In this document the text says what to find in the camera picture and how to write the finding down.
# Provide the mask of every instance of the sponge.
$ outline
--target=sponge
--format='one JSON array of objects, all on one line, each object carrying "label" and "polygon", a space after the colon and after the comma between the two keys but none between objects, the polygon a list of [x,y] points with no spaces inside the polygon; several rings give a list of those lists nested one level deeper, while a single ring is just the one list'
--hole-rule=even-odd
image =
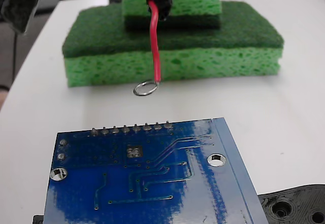
[{"label": "sponge", "polygon": [[[148,28],[150,13],[146,0],[122,0],[127,29]],[[159,28],[216,28],[220,26],[220,0],[173,0],[169,18]]]},{"label": "sponge", "polygon": [[[220,30],[158,33],[163,80],[277,74],[282,37],[250,5],[222,5]],[[79,14],[63,45],[69,86],[141,82],[153,77],[148,32],[126,32],[121,17],[120,4]]]}]

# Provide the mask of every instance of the floor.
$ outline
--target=floor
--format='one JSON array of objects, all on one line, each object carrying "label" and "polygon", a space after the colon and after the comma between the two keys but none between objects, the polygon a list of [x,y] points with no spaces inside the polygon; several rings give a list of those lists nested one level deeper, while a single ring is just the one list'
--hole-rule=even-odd
[{"label": "floor", "polygon": [[[30,23],[27,34],[18,36],[15,75],[25,61],[49,16],[50,14],[35,16]],[[10,87],[13,82],[14,32],[7,23],[0,22],[0,35],[0,85]]]}]

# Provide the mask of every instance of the stacked sponges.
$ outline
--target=stacked sponges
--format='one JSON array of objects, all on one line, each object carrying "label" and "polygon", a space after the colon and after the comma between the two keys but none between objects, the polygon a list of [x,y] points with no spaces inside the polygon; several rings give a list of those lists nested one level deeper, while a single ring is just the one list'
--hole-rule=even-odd
[{"label": "stacked sponges", "polygon": [[[63,45],[68,85],[152,78],[149,22],[145,0],[82,11]],[[279,70],[283,39],[246,3],[173,0],[170,17],[158,26],[163,80],[274,75]]]}]

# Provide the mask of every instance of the mounting hole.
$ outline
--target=mounting hole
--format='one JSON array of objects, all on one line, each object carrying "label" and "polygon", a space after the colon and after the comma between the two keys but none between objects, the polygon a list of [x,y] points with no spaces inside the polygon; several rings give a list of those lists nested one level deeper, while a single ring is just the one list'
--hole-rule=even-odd
[{"label": "mounting hole", "polygon": [[208,157],[208,163],[213,167],[221,167],[225,164],[226,159],[222,154],[212,154]]},{"label": "mounting hole", "polygon": [[325,216],[323,213],[320,212],[316,212],[312,215],[311,219],[313,220],[313,222],[315,223],[324,223],[325,221]]},{"label": "mounting hole", "polygon": [[273,205],[272,212],[278,217],[278,218],[285,218],[286,216],[290,215],[292,212],[291,205],[287,202],[280,201]]},{"label": "mounting hole", "polygon": [[62,181],[67,177],[67,175],[68,175],[68,171],[62,167],[54,168],[50,172],[50,178],[53,181]]}]

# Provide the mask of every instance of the wire ring terminal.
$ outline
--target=wire ring terminal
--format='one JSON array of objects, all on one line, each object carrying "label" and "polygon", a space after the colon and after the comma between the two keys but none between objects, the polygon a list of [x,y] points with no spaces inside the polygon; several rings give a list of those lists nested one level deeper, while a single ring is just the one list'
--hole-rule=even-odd
[{"label": "wire ring terminal", "polygon": [[[138,89],[143,87],[143,86],[146,86],[146,85],[150,85],[150,84],[154,84],[155,87],[152,88],[151,90],[149,90],[148,92],[138,92]],[[152,94],[153,92],[155,92],[159,87],[159,82],[155,82],[155,81],[145,81],[143,83],[140,83],[137,85],[137,87],[134,88],[133,90],[133,93],[137,96],[146,96],[146,95],[150,95]]]}]

